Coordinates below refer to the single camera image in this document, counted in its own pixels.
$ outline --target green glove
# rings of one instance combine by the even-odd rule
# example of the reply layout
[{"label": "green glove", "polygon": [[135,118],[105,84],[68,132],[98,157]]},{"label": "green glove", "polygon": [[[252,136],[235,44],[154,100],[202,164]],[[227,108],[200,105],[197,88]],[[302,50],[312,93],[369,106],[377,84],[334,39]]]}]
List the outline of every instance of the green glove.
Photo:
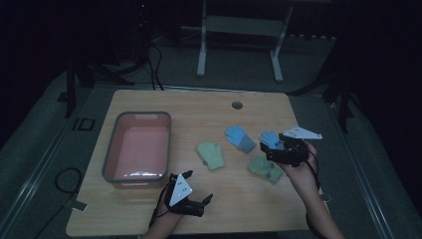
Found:
[{"label": "green glove", "polygon": [[273,183],[277,183],[280,177],[284,174],[283,170],[275,163],[260,156],[254,156],[251,158],[248,164],[248,169],[252,173]]},{"label": "green glove", "polygon": [[208,169],[211,171],[226,165],[223,158],[223,150],[220,145],[211,141],[205,141],[196,147],[196,151],[201,157],[203,163],[207,165]]}]

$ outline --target small round hole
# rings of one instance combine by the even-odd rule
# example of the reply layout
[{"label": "small round hole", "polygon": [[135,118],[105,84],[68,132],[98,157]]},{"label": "small round hole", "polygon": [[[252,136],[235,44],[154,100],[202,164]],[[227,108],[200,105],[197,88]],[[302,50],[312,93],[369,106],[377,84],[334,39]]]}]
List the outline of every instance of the small round hole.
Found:
[{"label": "small round hole", "polygon": [[233,102],[232,108],[235,110],[240,110],[243,107],[243,104],[241,102]]}]

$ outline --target white table leg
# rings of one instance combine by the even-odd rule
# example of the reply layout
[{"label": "white table leg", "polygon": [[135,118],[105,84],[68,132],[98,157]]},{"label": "white table leg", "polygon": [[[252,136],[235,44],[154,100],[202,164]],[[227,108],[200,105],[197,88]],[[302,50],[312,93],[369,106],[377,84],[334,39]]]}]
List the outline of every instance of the white table leg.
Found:
[{"label": "white table leg", "polygon": [[202,1],[202,29],[201,29],[201,49],[199,50],[198,70],[196,75],[203,77],[205,75],[205,63],[207,60],[207,1]]},{"label": "white table leg", "polygon": [[293,7],[290,7],[288,10],[288,13],[286,14],[285,23],[281,27],[277,45],[274,50],[270,51],[271,62],[273,64],[274,77],[275,77],[276,82],[279,82],[279,83],[283,81],[282,70],[280,68],[280,62],[279,62],[279,54],[280,54],[280,50],[282,49],[283,41],[285,40],[285,37],[286,37],[286,31],[288,30],[292,13],[293,13]]}]

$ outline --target blue glove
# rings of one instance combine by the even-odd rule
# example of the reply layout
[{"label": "blue glove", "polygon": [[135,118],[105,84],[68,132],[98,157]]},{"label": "blue glove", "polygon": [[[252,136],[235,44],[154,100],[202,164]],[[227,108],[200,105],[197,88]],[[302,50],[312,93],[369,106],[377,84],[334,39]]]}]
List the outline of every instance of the blue glove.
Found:
[{"label": "blue glove", "polygon": [[283,142],[277,136],[274,131],[263,131],[261,132],[260,142],[264,143],[270,149],[284,150],[285,146]]},{"label": "blue glove", "polygon": [[252,149],[254,149],[254,147],[257,145],[249,138],[249,136],[239,125],[232,125],[228,127],[225,131],[225,134],[226,140],[246,153],[252,151]]}]

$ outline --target pink tray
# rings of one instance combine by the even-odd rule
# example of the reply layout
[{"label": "pink tray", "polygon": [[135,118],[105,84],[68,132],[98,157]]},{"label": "pink tray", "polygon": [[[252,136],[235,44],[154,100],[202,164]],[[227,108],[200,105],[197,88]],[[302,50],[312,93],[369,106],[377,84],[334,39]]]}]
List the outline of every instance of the pink tray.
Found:
[{"label": "pink tray", "polygon": [[170,131],[166,112],[120,114],[105,157],[104,179],[117,188],[165,184]]}]

